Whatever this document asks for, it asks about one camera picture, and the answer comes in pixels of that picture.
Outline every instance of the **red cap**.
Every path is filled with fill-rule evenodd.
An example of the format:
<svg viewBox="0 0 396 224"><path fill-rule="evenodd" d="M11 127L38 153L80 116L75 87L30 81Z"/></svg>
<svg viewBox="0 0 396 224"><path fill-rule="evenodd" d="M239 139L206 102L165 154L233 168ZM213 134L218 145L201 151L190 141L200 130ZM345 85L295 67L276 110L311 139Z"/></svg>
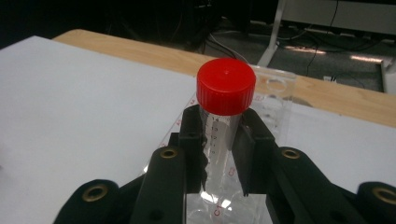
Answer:
<svg viewBox="0 0 396 224"><path fill-rule="evenodd" d="M255 83L256 76L246 63L236 59L215 59L198 71L197 99L207 112L237 115L250 106Z"/></svg>

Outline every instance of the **test tube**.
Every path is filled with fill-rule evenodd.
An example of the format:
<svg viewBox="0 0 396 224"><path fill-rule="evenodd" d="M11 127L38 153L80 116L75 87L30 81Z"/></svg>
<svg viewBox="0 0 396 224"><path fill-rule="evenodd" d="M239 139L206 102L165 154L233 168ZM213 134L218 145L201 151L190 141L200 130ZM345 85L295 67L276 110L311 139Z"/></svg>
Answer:
<svg viewBox="0 0 396 224"><path fill-rule="evenodd" d="M197 75L197 100L205 131L205 191L220 198L222 179L241 114L252 102L256 76L246 63L216 59L205 63Z"/></svg>

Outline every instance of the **gray floor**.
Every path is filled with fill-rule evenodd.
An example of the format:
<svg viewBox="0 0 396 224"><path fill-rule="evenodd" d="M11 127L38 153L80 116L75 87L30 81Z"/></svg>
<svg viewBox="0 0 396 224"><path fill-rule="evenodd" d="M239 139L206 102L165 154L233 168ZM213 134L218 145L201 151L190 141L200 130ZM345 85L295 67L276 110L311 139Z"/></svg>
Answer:
<svg viewBox="0 0 396 224"><path fill-rule="evenodd" d="M233 57L232 51L237 59L257 64L268 46L271 29L265 24L255 24L247 35L233 31L230 24L223 23L199 52L216 57ZM394 41L334 35L312 28L302 34L303 31L296 27L281 28L281 38L299 37L292 41L279 39L279 47L268 67L319 79L335 77L339 84L383 91L380 60L390 61L396 57ZM372 62L353 60L351 57Z"/></svg>

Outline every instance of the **wooden edge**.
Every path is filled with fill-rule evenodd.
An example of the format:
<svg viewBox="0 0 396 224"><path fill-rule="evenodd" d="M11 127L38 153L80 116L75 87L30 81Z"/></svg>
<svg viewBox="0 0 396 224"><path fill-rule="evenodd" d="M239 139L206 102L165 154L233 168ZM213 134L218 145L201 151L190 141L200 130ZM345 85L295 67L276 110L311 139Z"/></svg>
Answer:
<svg viewBox="0 0 396 224"><path fill-rule="evenodd" d="M194 77L203 63L214 59L85 30L72 30L55 37L54 40ZM314 108L396 127L395 95L297 76L293 97Z"/></svg>

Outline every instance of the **ridged cap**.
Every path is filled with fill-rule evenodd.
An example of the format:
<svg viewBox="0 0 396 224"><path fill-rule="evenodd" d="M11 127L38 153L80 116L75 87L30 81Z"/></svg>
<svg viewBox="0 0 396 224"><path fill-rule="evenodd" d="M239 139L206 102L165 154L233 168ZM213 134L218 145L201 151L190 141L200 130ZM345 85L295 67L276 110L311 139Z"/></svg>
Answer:
<svg viewBox="0 0 396 224"><path fill-rule="evenodd" d="M253 99L256 76L249 65L222 58L202 65L197 75L197 99L207 112L241 114Z"/></svg>

